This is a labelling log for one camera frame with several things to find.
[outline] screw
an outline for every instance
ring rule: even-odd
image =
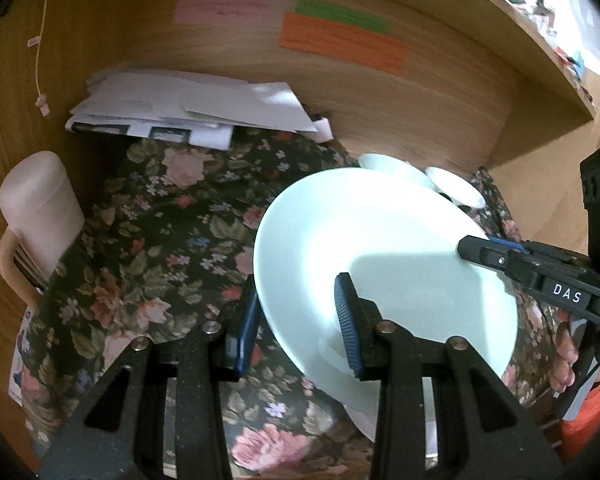
[[[448,342],[456,350],[466,350],[467,348],[469,348],[469,343],[467,342],[467,340],[459,335],[450,337]]]
[[[383,334],[391,334],[395,332],[395,323],[393,321],[387,321],[386,319],[383,319],[380,323],[378,323],[377,327],[378,330]]]
[[[220,332],[220,329],[222,328],[222,325],[220,323],[218,323],[217,321],[207,321],[203,326],[202,326],[202,332],[204,332],[205,334],[216,334],[218,332]]]
[[[133,348],[136,352],[145,350],[149,346],[149,341],[151,340],[147,336],[141,335],[140,337],[136,337],[131,342],[131,348]]]

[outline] paper stack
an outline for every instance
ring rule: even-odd
[[[87,81],[71,110],[71,132],[99,132],[228,150],[234,126],[316,132],[286,83],[141,68],[115,68]]]

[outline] orange sleeve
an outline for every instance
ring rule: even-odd
[[[589,392],[582,403],[580,413],[571,421],[560,423],[562,446],[560,455],[565,461],[571,460],[584,447],[600,426],[600,383]]]

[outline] person's hand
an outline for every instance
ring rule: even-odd
[[[560,323],[555,333],[555,350],[556,355],[549,375],[549,386],[561,394],[576,380],[571,365],[578,360],[578,350],[569,335],[568,322]]]
[[[559,394],[575,381],[575,373],[571,366],[578,359],[578,350],[569,334],[569,324],[560,323],[555,333],[556,355],[549,375],[549,385]],[[596,372],[595,381],[600,382],[600,368]]]

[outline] white bowl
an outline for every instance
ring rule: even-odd
[[[409,180],[414,184],[436,190],[435,184],[433,184],[431,179],[423,171],[420,171],[418,168],[399,158],[394,158],[389,155],[380,155],[379,153],[365,153],[358,158],[358,164],[360,165],[360,168],[381,171],[382,173],[397,176]]]
[[[433,166],[429,166],[425,173],[438,191],[447,195],[454,205],[465,205],[472,209],[482,209],[487,205],[480,191],[461,176]]]
[[[264,314],[302,373],[362,413],[377,412],[379,383],[359,382],[347,363],[333,297],[340,272],[383,317],[418,337],[462,335],[501,375],[516,340],[516,301],[508,279],[460,259],[465,235],[486,237],[422,186],[361,168],[312,174],[260,223],[253,269]],[[425,398],[432,406],[430,390]]]

